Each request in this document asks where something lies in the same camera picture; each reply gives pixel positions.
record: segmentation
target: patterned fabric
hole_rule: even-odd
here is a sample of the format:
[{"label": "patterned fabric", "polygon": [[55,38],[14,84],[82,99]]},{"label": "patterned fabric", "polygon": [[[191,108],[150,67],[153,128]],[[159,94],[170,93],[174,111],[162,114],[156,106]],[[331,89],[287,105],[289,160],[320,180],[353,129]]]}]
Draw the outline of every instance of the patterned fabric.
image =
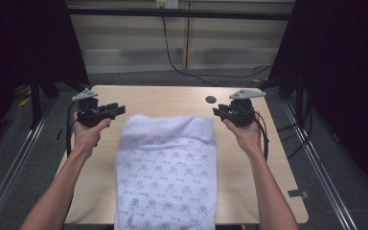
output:
[{"label": "patterned fabric", "polygon": [[215,229],[217,154],[213,120],[135,115],[115,163],[115,229]]}]

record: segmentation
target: wooden table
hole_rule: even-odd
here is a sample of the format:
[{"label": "wooden table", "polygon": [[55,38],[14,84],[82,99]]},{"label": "wooden table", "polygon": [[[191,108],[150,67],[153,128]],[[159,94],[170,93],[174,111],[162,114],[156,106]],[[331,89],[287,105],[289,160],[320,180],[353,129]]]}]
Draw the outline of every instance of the wooden table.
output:
[{"label": "wooden table", "polygon": [[[134,114],[151,117],[196,115],[214,118],[214,133],[218,155],[217,224],[259,223],[255,185],[249,161],[238,146],[235,136],[214,116],[213,107],[230,104],[229,95],[239,88],[166,87],[166,86],[106,86],[92,88],[99,94],[99,104],[118,103],[126,106],[126,114],[112,121],[102,132],[99,145],[86,162],[78,180],[73,203],[66,223],[113,224],[116,207],[114,163],[119,147],[121,127]],[[216,103],[205,98],[214,96]],[[252,100],[264,117],[269,142],[268,165],[286,197],[297,222],[308,220],[301,197],[290,198],[288,191],[297,190],[294,176],[268,111],[265,98]]]}]

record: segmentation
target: forearm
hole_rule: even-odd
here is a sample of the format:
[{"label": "forearm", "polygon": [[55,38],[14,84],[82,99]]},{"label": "forearm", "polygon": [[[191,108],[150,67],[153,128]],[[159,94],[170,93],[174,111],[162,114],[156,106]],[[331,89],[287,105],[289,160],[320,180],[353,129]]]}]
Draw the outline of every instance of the forearm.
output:
[{"label": "forearm", "polygon": [[250,165],[255,179],[262,229],[298,229],[294,214],[266,164],[262,151],[257,151],[257,154],[248,155],[252,155]]},{"label": "forearm", "polygon": [[60,172],[32,211],[21,229],[61,229],[71,202],[74,187],[85,159],[70,154]]}]

